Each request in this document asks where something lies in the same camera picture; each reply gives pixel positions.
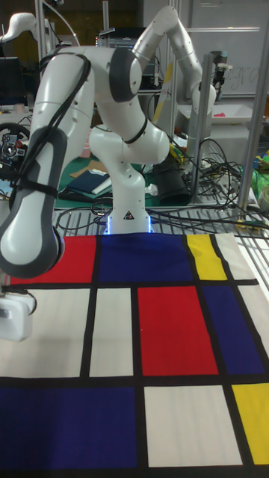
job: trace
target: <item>black strap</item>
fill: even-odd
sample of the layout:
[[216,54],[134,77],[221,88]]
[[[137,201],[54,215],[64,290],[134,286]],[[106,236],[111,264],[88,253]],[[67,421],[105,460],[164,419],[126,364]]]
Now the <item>black strap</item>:
[[45,184],[41,184],[35,181],[29,181],[28,179],[21,177],[18,184],[15,184],[14,187],[16,189],[25,188],[25,189],[32,189],[33,191],[39,191],[40,193],[48,194],[49,196],[53,196],[55,199],[58,197],[58,191],[55,187],[46,186]]
[[124,141],[125,144],[132,144],[134,143],[135,141],[137,141],[140,136],[142,136],[142,134],[144,133],[145,129],[146,129],[146,125],[147,125],[147,118],[145,117],[145,123],[143,124],[141,130],[129,141]]

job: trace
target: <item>warning label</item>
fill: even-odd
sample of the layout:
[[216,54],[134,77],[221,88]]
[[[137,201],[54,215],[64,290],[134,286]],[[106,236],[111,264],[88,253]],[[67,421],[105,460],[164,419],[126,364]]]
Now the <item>warning label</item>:
[[134,216],[132,215],[130,211],[128,211],[123,219],[128,219],[128,220],[134,219]]

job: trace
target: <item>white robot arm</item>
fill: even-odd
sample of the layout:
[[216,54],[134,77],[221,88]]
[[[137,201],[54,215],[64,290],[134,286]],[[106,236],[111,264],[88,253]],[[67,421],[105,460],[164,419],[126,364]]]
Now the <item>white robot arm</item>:
[[[48,19],[45,19],[45,28],[46,51],[49,53],[52,50],[52,44],[49,36],[50,24]],[[0,37],[0,44],[15,40],[23,31],[30,31],[37,41],[37,20],[32,13],[15,13],[12,15],[7,33]]]
[[15,40],[23,31],[30,31],[37,41],[37,20],[32,13],[15,13],[12,15],[8,31],[0,37],[0,43]]
[[[149,59],[152,57],[152,53],[154,53],[164,35],[168,36],[176,60],[188,83],[192,104],[188,131],[188,154],[192,156],[197,132],[202,67],[198,61],[193,43],[183,24],[180,22],[175,8],[164,7],[158,12],[134,45],[133,52],[137,56],[142,70],[144,70]],[[213,85],[211,85],[208,100],[208,115],[211,115],[215,98],[216,91]]]
[[[63,168],[81,154],[94,101],[104,124],[91,131],[90,148],[112,180],[111,233],[149,231],[144,179],[131,163],[159,164],[169,152],[167,135],[146,119],[137,97],[141,66],[164,33],[188,71],[196,111],[201,69],[171,7],[157,15],[134,52],[65,48],[49,61],[34,106],[28,154],[16,180],[10,214],[0,226],[0,268],[9,276],[38,276],[61,258],[61,238],[52,227],[55,197]],[[27,330],[17,340],[25,338]]]

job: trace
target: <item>fabric mat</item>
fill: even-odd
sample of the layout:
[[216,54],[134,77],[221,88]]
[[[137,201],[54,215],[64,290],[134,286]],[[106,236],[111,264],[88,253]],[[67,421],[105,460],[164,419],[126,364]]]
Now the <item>fabric mat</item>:
[[0,477],[268,477],[268,302],[234,237],[65,242],[12,280],[38,307],[0,341]]

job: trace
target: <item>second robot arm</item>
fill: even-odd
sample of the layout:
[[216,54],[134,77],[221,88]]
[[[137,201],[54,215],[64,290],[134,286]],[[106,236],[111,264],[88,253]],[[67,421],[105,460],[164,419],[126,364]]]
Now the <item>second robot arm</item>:
[[[193,43],[183,24],[180,22],[175,8],[164,7],[158,12],[134,45],[133,52],[139,60],[142,70],[144,70],[164,35],[167,35],[170,41],[176,60],[190,90],[192,112],[188,136],[189,142],[193,143],[197,131],[202,67],[195,53]],[[213,85],[211,85],[208,100],[208,114],[211,114],[215,98],[216,91]]]
[[[46,51],[49,53],[52,50],[52,39],[49,35],[50,24],[48,19],[45,19],[46,27]],[[0,37],[0,44],[5,44],[12,40],[15,40],[23,31],[30,31],[33,38],[38,41],[37,38],[37,20],[32,13],[15,13],[10,18],[8,31],[5,35]]]

